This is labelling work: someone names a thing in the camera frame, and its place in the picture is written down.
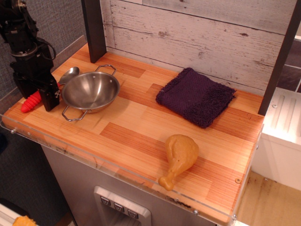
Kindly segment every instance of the white wood-panel wall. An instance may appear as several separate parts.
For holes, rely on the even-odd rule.
[[[296,0],[100,0],[110,52],[263,95]]]

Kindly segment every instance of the wooden countertop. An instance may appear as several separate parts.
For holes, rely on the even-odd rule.
[[[62,116],[66,107],[62,100],[50,112],[40,103],[34,110],[22,113],[21,99],[5,113],[3,122],[30,139],[106,170],[182,208],[197,209],[214,222],[227,224],[229,215],[235,214],[261,131],[264,117],[257,112],[262,97],[238,90],[229,107],[210,127],[202,129],[155,101],[176,72],[111,53],[92,64],[85,45],[53,75],[58,81],[73,66],[84,73],[105,64],[117,68],[120,93],[103,111],[69,122]],[[112,73],[109,67],[102,71]],[[66,112],[71,118],[81,114],[73,108]],[[158,178],[168,170],[164,143],[173,134],[193,138],[200,152],[196,164],[179,175],[174,190],[167,192],[158,185]]]

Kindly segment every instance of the fake fried chicken leg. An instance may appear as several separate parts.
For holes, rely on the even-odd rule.
[[[198,158],[198,145],[188,136],[172,135],[165,142],[169,169],[167,176],[160,177],[159,184],[171,191],[174,187],[172,180],[188,170]]]

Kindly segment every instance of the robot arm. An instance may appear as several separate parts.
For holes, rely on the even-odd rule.
[[[39,90],[46,111],[51,111],[59,104],[60,96],[50,72],[56,53],[48,42],[37,37],[37,32],[23,0],[0,0],[0,33],[16,59],[10,64],[14,81],[25,98]]]

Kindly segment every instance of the button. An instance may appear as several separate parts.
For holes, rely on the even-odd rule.
[[[132,210],[127,210],[128,211],[128,215],[134,219],[138,219],[138,213],[132,211]]]
[[[117,203],[114,203],[114,206],[115,206],[115,209],[118,210],[119,212],[124,212],[123,206],[121,206]]]
[[[105,204],[107,206],[111,206],[111,202],[107,198],[104,198],[104,197],[100,196],[100,199],[102,200],[103,204]]]

